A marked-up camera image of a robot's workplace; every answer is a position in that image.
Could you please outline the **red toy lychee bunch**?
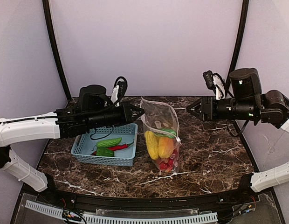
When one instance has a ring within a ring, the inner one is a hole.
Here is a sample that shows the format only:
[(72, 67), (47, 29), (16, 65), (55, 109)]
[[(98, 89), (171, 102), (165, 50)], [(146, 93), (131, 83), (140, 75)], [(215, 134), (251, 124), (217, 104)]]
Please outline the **red toy lychee bunch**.
[(155, 162), (157, 168), (162, 172), (177, 172), (179, 169), (179, 150), (175, 149), (169, 158), (158, 158)]

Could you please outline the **orange yellow toy mango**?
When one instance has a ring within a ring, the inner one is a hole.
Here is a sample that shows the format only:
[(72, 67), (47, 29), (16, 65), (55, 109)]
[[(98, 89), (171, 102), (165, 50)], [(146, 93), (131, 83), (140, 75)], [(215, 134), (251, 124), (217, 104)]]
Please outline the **orange yellow toy mango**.
[(175, 149), (174, 139), (168, 137), (160, 137), (158, 140), (158, 154), (162, 159), (169, 158)]

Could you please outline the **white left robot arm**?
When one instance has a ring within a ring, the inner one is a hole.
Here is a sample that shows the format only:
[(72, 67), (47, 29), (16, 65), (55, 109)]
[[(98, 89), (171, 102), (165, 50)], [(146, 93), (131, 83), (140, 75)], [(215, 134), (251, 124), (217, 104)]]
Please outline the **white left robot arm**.
[(73, 138), (95, 128), (130, 124), (145, 111), (129, 102), (121, 101), (126, 90), (127, 85), (118, 82), (109, 97), (105, 87), (89, 85), (80, 89), (75, 108), (57, 109), (32, 117), (0, 118), (0, 169), (29, 185), (36, 192), (55, 188), (51, 177), (21, 159), (11, 145), (30, 140)]

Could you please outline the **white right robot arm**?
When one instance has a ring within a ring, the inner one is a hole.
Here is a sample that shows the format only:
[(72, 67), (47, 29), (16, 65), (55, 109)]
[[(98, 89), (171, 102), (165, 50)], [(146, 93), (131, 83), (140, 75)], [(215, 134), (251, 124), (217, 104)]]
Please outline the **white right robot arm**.
[[(280, 91), (263, 94), (258, 71), (242, 68), (232, 71), (229, 80), (234, 95), (231, 98), (201, 97), (186, 110), (202, 121), (243, 120), (272, 124), (289, 133), (289, 99)], [(261, 192), (264, 189), (289, 182), (289, 161), (275, 168), (244, 175), (240, 191)]]

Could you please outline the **green toy bitter gourd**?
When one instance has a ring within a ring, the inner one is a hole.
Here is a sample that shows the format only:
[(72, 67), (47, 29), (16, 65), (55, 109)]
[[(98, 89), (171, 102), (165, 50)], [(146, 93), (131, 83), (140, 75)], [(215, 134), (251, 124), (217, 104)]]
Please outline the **green toy bitter gourd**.
[(97, 147), (104, 147), (104, 148), (109, 148), (109, 147), (114, 147), (117, 146), (121, 143), (122, 138), (113, 138), (113, 139), (106, 139), (106, 140), (101, 140), (97, 142), (96, 146)]

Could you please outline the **clear zip top bag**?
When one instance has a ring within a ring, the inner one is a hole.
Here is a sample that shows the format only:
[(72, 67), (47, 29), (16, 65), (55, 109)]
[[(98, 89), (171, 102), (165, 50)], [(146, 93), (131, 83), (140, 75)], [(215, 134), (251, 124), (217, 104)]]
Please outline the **clear zip top bag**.
[(142, 98), (140, 107), (149, 157), (160, 172), (177, 173), (180, 167), (179, 120), (174, 108), (163, 102)]

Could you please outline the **green toy chili pepper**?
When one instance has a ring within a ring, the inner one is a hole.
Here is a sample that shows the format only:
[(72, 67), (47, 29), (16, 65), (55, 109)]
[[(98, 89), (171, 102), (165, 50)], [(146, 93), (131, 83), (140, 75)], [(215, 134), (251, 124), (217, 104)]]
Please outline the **green toy chili pepper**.
[(170, 139), (175, 139), (177, 137), (177, 133), (173, 129), (169, 128), (160, 128), (154, 131), (154, 134), (158, 137), (167, 137)]

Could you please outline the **green toy bell pepper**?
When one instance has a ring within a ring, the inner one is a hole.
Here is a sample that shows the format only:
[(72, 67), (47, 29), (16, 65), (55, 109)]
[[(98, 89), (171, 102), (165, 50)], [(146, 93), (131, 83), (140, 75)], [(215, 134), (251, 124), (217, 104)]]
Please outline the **green toy bell pepper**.
[(98, 147), (96, 149), (96, 156), (103, 156), (103, 157), (114, 157), (115, 153), (114, 151), (104, 148), (104, 147)]

